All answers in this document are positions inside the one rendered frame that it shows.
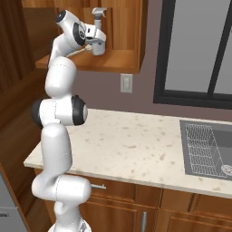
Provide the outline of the dark wooden tall cabinet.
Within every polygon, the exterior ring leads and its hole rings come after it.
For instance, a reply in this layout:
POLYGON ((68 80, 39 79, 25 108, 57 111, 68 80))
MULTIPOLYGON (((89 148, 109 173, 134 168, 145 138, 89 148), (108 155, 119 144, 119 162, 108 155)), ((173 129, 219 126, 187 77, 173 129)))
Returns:
POLYGON ((33 232, 52 222, 45 203, 32 195, 35 172, 24 166, 40 140, 31 105, 45 96, 45 71, 35 67, 28 32, 52 16, 51 10, 23 9, 22 0, 0 0, 0 164, 33 232))

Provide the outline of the black framed window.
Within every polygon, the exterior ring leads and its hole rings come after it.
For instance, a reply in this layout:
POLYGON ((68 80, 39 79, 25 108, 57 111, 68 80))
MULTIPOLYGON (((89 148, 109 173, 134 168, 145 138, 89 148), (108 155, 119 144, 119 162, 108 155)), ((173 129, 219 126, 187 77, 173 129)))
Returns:
POLYGON ((232 0, 162 0, 153 101, 232 110, 232 0))

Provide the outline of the grey appliance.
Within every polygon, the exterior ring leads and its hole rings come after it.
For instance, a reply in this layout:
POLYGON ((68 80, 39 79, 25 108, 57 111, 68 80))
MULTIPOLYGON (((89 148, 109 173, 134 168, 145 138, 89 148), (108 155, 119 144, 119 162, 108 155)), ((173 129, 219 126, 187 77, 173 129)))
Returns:
POLYGON ((28 232, 0 172, 0 232, 28 232))

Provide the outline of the wooden wall cabinet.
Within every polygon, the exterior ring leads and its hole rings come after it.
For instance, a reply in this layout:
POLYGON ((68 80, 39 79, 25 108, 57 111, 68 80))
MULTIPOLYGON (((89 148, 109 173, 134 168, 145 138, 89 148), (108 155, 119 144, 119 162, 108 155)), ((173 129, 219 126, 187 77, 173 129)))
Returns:
POLYGON ((25 8, 67 9, 83 22, 93 24, 92 9, 106 7, 101 29, 107 36, 106 52, 93 56, 83 52, 72 57, 82 71, 139 73, 140 0, 22 0, 25 8))

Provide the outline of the grey wall switch plate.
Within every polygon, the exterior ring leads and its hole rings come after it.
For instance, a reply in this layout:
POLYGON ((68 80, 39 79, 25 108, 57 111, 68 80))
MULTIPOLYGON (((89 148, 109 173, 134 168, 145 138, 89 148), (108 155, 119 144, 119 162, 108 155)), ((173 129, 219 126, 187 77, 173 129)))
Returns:
POLYGON ((121 92, 132 93, 132 74, 121 74, 121 92))

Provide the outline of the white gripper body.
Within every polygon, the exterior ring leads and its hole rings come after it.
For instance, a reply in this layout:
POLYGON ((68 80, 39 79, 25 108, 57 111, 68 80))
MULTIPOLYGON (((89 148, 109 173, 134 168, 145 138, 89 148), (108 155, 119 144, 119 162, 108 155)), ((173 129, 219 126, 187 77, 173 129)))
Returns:
POLYGON ((106 34, 96 27, 88 27, 85 31, 87 44, 102 44, 106 42, 106 34))

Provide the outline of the wooden drawer front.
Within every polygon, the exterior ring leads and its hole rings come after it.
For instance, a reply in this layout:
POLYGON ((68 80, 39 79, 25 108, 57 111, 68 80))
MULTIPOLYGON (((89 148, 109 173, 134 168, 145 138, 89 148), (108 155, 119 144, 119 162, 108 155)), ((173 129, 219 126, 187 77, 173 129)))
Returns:
POLYGON ((104 186, 104 188, 93 188, 93 196, 133 201, 134 187, 130 183, 93 177, 87 179, 94 185, 104 186))
POLYGON ((178 212, 189 212, 193 196, 193 193, 172 189, 163 189, 160 208, 178 212))
POLYGON ((232 198, 198 195, 192 209, 197 212, 232 217, 232 198))

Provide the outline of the grey sink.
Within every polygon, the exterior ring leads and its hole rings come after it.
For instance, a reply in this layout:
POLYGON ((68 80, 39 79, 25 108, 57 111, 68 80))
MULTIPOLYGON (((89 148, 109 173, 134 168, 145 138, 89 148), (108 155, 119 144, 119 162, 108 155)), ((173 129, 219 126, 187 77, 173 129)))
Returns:
POLYGON ((232 181, 232 125, 229 124, 220 124, 220 123, 211 123, 211 122, 203 122, 203 121, 179 121, 180 126, 180 135, 181 135, 181 143, 183 150, 183 159, 184 159, 184 170, 187 175, 199 176, 204 178, 213 178, 213 179, 225 179, 232 181), (222 170, 225 174, 227 174, 226 178, 217 178, 217 177, 209 177, 203 176, 200 174, 194 174, 191 171, 191 167, 189 164, 189 154, 188 154, 188 146, 186 139, 186 130, 185 124, 198 124, 198 125, 208 125, 212 128, 217 146, 220 151, 221 158, 223 160, 222 170))

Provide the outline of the wooden base cabinet door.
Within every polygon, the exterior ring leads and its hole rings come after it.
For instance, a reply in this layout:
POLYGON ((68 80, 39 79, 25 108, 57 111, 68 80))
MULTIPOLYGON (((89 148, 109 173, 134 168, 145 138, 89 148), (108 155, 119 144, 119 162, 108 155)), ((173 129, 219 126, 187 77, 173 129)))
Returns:
POLYGON ((141 217, 146 211, 145 232, 154 232, 156 209, 153 207, 91 198, 80 205, 80 211, 92 232, 141 232, 141 217))
POLYGON ((160 210, 155 232, 232 232, 232 221, 160 210))

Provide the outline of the grey spray bottle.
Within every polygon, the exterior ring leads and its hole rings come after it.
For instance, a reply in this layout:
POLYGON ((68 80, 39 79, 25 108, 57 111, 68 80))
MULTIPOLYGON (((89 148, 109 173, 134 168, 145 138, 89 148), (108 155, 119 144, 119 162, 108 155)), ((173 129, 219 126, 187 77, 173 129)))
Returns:
MULTIPOLYGON (((94 25, 102 31, 102 18, 105 16, 106 7, 95 7, 92 9, 94 15, 94 25)), ((105 43, 94 43, 92 45, 92 54, 95 56, 103 55, 105 53, 105 43)))

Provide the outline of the wooden wall cabinet door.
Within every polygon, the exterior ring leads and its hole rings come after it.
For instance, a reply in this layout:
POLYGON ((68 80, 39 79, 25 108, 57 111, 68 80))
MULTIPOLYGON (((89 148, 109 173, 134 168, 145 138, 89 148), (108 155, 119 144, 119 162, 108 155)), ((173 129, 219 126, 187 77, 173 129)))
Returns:
POLYGON ((149 6, 149 0, 140 0, 140 30, 139 30, 139 53, 138 53, 139 68, 141 68, 145 56, 148 6, 149 6))

